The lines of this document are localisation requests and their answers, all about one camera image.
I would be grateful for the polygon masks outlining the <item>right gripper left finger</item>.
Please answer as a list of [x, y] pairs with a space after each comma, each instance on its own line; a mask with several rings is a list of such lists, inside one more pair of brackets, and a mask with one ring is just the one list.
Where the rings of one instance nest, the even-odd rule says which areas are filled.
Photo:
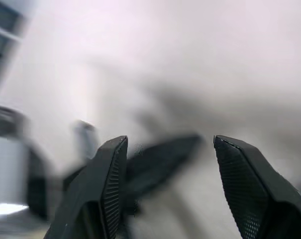
[[123, 205], [127, 136], [105, 142], [70, 183], [44, 239], [115, 239]]

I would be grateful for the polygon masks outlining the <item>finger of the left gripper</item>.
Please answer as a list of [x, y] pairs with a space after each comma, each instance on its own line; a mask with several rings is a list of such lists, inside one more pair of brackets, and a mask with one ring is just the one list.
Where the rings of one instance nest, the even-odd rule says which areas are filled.
[[205, 140], [196, 133], [150, 145], [127, 161], [127, 197], [140, 199], [170, 181], [190, 163]]

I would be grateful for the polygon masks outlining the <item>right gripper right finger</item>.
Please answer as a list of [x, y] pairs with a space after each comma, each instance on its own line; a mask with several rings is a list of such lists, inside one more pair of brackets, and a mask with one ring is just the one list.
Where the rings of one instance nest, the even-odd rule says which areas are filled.
[[242, 239], [301, 239], [301, 194], [244, 141], [215, 135], [224, 194]]

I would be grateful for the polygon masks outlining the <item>dark framed window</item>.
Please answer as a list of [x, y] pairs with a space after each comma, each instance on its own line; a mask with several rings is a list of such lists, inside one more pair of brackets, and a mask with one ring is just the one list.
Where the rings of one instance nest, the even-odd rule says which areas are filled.
[[7, 51], [19, 39], [16, 28], [23, 19], [23, 11], [16, 5], [15, 0], [0, 0], [0, 71]]

